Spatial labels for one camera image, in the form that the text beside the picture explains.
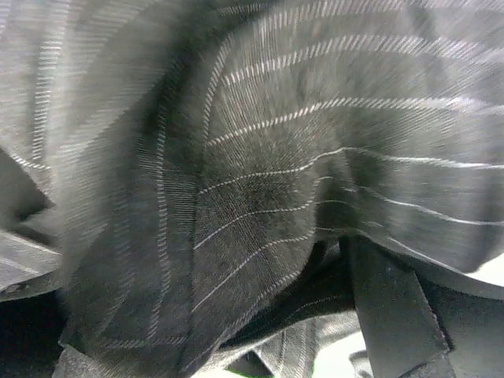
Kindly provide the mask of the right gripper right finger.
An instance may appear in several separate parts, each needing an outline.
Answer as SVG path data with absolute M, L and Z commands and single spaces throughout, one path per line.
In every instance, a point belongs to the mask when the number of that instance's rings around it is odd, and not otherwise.
M 344 238 L 375 377 L 501 377 L 503 289 Z

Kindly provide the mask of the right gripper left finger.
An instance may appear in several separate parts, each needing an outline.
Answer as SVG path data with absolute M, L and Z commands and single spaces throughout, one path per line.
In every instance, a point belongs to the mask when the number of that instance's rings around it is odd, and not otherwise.
M 65 325 L 56 253 L 1 257 L 1 376 L 50 377 Z

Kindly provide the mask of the dark pinstripe shirt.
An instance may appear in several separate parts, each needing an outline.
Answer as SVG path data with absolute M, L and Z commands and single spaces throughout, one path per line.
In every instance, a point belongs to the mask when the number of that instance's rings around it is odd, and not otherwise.
M 500 1 L 4 1 L 1 257 L 53 377 L 375 377 L 344 238 L 503 289 Z

